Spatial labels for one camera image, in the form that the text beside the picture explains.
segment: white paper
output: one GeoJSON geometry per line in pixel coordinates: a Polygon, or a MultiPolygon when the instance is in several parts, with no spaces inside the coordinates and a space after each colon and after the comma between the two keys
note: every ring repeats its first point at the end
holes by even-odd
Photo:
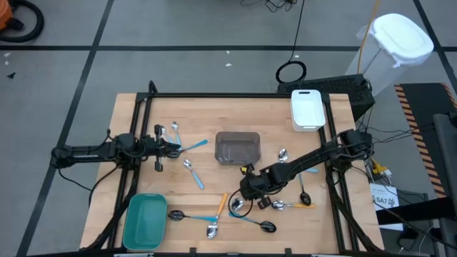
{"type": "MultiPolygon", "coordinates": [[[[373,200],[376,201],[377,204],[383,206],[384,208],[393,208],[398,207],[398,196],[397,188],[393,186],[383,186],[374,183],[370,183],[370,190],[371,195],[373,196],[373,200]]],[[[375,204],[375,209],[382,210],[380,206],[375,204]]],[[[380,228],[384,229],[391,229],[396,231],[403,231],[403,224],[388,224],[388,225],[381,225],[380,228]]]]}

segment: wooden tabletop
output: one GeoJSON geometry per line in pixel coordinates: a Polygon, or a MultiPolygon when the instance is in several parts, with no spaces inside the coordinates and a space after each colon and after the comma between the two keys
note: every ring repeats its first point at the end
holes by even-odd
{"type": "MultiPolygon", "coordinates": [[[[111,135],[129,131],[134,99],[135,94],[117,96],[110,125],[111,135]]],[[[221,166],[214,158],[217,132],[259,133],[261,160],[255,164],[256,170],[277,162],[278,151],[282,148],[287,148],[289,160],[293,160],[321,145],[318,132],[297,133],[292,129],[289,101],[290,99],[153,99],[149,134],[154,134],[154,124],[161,124],[174,138],[171,122],[176,121],[183,146],[190,146],[203,139],[208,139],[209,143],[183,153],[178,159],[163,158],[164,172],[154,170],[154,158],[144,162],[141,166],[138,193],[165,195],[169,211],[182,210],[190,216],[216,215],[223,193],[234,192],[243,178],[238,166],[221,166]],[[192,161],[193,168],[204,183],[204,190],[197,186],[192,175],[183,167],[185,158],[192,161]]],[[[331,95],[331,106],[336,131],[353,129],[354,122],[347,95],[331,95]]],[[[354,166],[363,168],[363,163],[356,161],[354,166]]],[[[101,164],[98,177],[102,177],[113,167],[112,163],[101,164]]],[[[302,173],[305,190],[316,204],[315,209],[260,210],[254,204],[248,217],[260,222],[273,222],[278,228],[277,232],[265,233],[255,224],[231,218],[227,207],[224,207],[219,219],[219,232],[215,238],[207,239],[208,223],[205,221],[190,218],[182,221],[168,219],[165,238],[155,252],[189,252],[189,248],[195,247],[198,253],[284,253],[285,248],[291,248],[293,253],[338,253],[324,167],[321,164],[315,168],[319,170],[318,173],[302,173]]],[[[110,175],[94,192],[81,247],[92,243],[111,218],[120,174],[119,171],[110,175]]],[[[346,172],[346,180],[355,219],[371,240],[383,248],[366,176],[353,169],[346,172]]],[[[271,198],[272,201],[298,203],[300,192],[300,183],[295,179],[282,192],[271,198]]],[[[350,248],[347,225],[344,218],[342,221],[346,247],[350,248]]],[[[124,218],[119,222],[117,246],[121,245],[123,230],[124,218]]]]}

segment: teal tray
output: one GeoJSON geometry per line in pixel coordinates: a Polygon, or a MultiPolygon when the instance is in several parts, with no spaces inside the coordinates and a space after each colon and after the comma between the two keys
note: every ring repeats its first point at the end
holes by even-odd
{"type": "Polygon", "coordinates": [[[165,224],[165,197],[139,193],[130,200],[122,243],[131,251],[154,250],[164,239],[165,224]]]}

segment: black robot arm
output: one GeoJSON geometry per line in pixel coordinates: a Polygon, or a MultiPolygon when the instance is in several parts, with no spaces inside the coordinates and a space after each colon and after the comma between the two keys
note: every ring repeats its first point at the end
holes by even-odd
{"type": "Polygon", "coordinates": [[[371,153],[371,136],[354,130],[343,131],[332,141],[322,147],[295,159],[289,163],[275,163],[260,170],[260,175],[254,175],[253,166],[241,168],[245,177],[240,181],[240,192],[244,199],[261,198],[259,207],[269,205],[265,195],[278,193],[295,175],[324,161],[331,161],[339,171],[346,171],[351,162],[367,158],[371,153]]]}
{"type": "Polygon", "coordinates": [[[123,133],[114,138],[108,135],[98,146],[63,146],[51,152],[51,165],[54,168],[67,168],[75,163],[99,163],[112,161],[122,163],[128,169],[134,169],[143,157],[155,156],[156,171],[163,171],[161,157],[177,152],[181,147],[161,138],[161,126],[154,126],[155,138],[149,135],[137,139],[131,133],[123,133]]]}

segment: vacuum cleaner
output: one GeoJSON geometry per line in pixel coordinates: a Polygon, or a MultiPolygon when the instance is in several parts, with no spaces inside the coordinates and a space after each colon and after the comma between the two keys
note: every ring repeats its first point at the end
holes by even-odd
{"type": "Polygon", "coordinates": [[[0,0],[0,41],[11,43],[22,43],[35,39],[42,31],[44,26],[44,17],[40,9],[35,4],[26,0],[0,0]],[[24,6],[32,10],[36,15],[36,24],[28,34],[23,36],[7,36],[5,32],[8,30],[21,31],[24,29],[24,24],[14,18],[14,11],[19,7],[24,6]]]}

